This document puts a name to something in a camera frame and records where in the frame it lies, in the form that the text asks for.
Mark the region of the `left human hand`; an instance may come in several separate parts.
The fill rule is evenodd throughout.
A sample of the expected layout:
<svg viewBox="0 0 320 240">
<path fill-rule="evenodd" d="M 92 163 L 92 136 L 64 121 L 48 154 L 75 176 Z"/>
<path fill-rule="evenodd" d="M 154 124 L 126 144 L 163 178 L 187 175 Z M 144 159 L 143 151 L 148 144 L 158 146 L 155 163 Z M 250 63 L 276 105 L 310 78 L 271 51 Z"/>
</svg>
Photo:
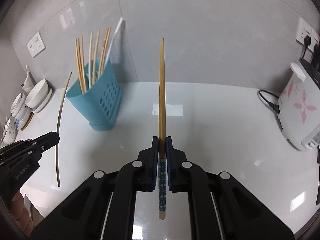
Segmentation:
<svg viewBox="0 0 320 240">
<path fill-rule="evenodd" d="M 12 198 L 11 203 L 9 205 L 9 210 L 18 227 L 28 237 L 30 237 L 34 229 L 34 224 L 28 209 L 24 205 L 24 198 L 20 190 L 18 190 Z"/>
</svg>

